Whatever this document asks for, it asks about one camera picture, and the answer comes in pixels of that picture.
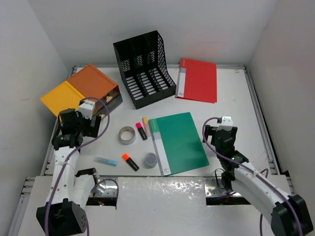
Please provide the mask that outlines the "round clear pin container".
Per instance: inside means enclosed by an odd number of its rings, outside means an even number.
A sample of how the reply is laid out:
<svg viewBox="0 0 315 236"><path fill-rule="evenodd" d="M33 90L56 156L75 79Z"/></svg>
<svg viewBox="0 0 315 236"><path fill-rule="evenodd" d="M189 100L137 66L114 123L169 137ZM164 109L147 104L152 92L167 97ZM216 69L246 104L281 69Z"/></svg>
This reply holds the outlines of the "round clear pin container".
<svg viewBox="0 0 315 236"><path fill-rule="evenodd" d="M144 166L147 169L154 168L157 164L157 157L154 153L149 152L144 157Z"/></svg>

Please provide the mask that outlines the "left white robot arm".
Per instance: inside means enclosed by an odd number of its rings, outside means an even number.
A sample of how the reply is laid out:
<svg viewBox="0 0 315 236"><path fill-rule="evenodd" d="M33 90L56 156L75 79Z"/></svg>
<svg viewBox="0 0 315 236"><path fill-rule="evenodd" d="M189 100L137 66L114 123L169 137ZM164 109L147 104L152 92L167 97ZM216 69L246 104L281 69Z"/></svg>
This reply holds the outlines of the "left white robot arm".
<svg viewBox="0 0 315 236"><path fill-rule="evenodd" d="M87 229L84 208L97 183L97 171L94 168L77 171L76 163L83 138L96 138L100 122L101 116L84 117L75 109L58 115L52 138L55 159L52 183L45 205L36 210L36 218L47 236L72 236Z"/></svg>

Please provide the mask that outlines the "yellow highlighter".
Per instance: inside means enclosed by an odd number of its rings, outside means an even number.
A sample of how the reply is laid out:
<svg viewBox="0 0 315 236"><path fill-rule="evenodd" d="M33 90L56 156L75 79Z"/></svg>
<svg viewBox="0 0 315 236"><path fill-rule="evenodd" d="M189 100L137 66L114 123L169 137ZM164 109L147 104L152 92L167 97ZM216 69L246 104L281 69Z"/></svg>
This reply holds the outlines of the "yellow highlighter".
<svg viewBox="0 0 315 236"><path fill-rule="evenodd" d="M151 131L150 131L150 126L149 126L149 123L148 123L148 119L146 117L143 117L142 121L143 121L143 125L144 125L144 129L145 129L146 135L148 137L150 137L151 136Z"/></svg>

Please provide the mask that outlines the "pink highlighter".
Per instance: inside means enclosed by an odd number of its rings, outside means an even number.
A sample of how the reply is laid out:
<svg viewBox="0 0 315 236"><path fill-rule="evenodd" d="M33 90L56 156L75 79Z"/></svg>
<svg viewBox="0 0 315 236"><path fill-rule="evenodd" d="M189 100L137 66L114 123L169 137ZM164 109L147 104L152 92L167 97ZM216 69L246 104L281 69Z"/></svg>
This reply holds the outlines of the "pink highlighter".
<svg viewBox="0 0 315 236"><path fill-rule="evenodd" d="M147 134L146 134L145 130L143 129L140 122L136 123L136 128L137 128L142 140L147 140L148 139Z"/></svg>

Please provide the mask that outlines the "orange highlighter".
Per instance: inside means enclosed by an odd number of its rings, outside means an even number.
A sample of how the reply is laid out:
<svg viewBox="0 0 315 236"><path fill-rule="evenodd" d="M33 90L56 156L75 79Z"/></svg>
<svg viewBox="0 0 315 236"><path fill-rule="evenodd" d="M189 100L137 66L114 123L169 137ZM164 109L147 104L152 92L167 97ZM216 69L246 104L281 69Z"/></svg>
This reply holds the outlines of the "orange highlighter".
<svg viewBox="0 0 315 236"><path fill-rule="evenodd" d="M138 171L139 170L139 166L132 160L132 158L127 154L124 153L122 155L123 160L129 164L129 166L134 170L134 171Z"/></svg>

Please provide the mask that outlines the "orange drawer cabinet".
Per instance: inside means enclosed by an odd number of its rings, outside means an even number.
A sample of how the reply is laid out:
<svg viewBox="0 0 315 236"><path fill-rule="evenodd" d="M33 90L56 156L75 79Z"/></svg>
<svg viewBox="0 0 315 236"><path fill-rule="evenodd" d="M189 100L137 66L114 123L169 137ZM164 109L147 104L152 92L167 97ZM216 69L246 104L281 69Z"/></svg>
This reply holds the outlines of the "orange drawer cabinet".
<svg viewBox="0 0 315 236"><path fill-rule="evenodd" d="M92 64L85 66L67 81L84 97L97 98L97 100L93 100L95 103L102 99L108 102L112 98L106 98L107 96L115 96L120 93L118 84Z"/></svg>

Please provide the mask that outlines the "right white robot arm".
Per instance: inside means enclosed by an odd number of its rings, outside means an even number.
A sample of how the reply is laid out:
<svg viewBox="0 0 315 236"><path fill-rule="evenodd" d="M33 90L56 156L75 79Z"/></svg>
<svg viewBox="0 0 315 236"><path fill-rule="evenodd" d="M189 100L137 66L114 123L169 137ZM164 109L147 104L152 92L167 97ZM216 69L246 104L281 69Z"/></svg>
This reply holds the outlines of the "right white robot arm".
<svg viewBox="0 0 315 236"><path fill-rule="evenodd" d="M203 125L203 142L216 154L224 170L227 191L241 194L270 224L276 236L305 236L314 230L305 200L276 187L235 149L235 126Z"/></svg>

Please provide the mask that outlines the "yellow drawer cabinet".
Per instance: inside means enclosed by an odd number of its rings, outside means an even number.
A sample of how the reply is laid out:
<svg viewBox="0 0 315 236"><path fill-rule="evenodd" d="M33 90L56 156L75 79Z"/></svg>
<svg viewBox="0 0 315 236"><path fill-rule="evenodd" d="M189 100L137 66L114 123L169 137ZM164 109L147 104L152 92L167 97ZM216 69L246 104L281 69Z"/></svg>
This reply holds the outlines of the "yellow drawer cabinet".
<svg viewBox="0 0 315 236"><path fill-rule="evenodd" d="M85 98L68 81L58 85L56 88L41 97L41 102L57 117L60 111L74 108L78 109L79 102Z"/></svg>

